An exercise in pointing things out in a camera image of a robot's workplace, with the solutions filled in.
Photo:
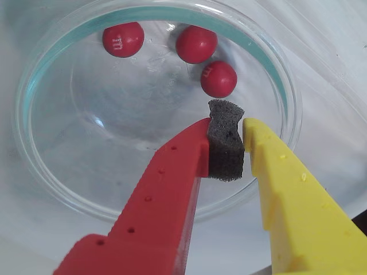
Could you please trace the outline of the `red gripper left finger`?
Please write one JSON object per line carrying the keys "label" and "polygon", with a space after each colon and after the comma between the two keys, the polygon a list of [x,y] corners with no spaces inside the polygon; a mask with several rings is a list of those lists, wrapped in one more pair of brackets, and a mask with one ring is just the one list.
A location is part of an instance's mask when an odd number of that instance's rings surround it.
{"label": "red gripper left finger", "polygon": [[241,178],[244,111],[209,102],[210,116],[158,149],[107,235],[75,243],[56,274],[184,274],[202,178]]}

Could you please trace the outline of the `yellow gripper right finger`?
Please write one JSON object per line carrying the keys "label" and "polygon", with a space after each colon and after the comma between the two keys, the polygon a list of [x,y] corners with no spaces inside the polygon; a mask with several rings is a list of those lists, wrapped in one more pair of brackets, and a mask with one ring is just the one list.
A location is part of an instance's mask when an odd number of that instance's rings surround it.
{"label": "yellow gripper right finger", "polygon": [[365,274],[366,235],[289,147],[258,119],[243,121],[259,184],[273,274]]}

